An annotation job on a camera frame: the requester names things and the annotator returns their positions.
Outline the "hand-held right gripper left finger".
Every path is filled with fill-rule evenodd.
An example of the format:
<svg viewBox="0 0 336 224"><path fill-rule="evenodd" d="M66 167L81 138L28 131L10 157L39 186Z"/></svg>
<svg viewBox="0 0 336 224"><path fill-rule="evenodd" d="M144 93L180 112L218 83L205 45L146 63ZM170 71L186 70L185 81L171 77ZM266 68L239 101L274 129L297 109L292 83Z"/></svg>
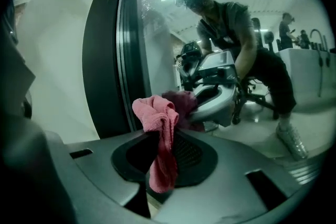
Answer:
<svg viewBox="0 0 336 224"><path fill-rule="evenodd" d="M112 155L120 146L141 138L144 132L136 131L62 146L67 161L62 179L78 224L160 224L139 213L141 207L148 207L146 200L130 210L140 184L124 179L112 165Z"/></svg>

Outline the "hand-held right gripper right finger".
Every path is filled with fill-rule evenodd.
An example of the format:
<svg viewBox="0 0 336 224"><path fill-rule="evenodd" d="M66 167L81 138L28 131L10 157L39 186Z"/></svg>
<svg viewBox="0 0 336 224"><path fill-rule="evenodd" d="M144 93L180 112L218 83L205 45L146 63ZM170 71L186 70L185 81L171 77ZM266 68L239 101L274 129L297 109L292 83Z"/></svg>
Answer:
<svg viewBox="0 0 336 224"><path fill-rule="evenodd" d="M245 144L200 132L185 134L212 147L218 163L201 184L173 191L157 213L160 223L234 224L266 213L246 176L250 172L262 171L286 198L300 188L282 166Z"/></svg>

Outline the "pink cloth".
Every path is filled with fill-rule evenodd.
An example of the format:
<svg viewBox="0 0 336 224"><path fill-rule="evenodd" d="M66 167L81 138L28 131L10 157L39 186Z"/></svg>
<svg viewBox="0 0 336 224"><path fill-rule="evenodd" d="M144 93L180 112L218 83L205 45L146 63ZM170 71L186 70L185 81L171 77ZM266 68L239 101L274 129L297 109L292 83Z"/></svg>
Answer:
<svg viewBox="0 0 336 224"><path fill-rule="evenodd" d="M157 155L150 166L149 186L159 194L170 191L177 178L173 142L179 114L171 101L159 95L134 100L132 110L145 132L159 133Z"/></svg>

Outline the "black framed glass door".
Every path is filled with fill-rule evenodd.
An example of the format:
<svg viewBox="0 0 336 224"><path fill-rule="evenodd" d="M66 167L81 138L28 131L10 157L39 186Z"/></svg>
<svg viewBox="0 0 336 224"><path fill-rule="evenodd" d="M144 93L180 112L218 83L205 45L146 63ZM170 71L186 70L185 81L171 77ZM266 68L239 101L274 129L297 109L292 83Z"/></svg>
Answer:
<svg viewBox="0 0 336 224"><path fill-rule="evenodd" d="M163 100L171 130L241 144L304 186L322 175L323 147L295 155L323 137L321 84L328 56L286 47L270 51L260 32L267 12L279 15L306 0L93 0L85 26L82 72L101 139L148 127L134 105Z"/></svg>

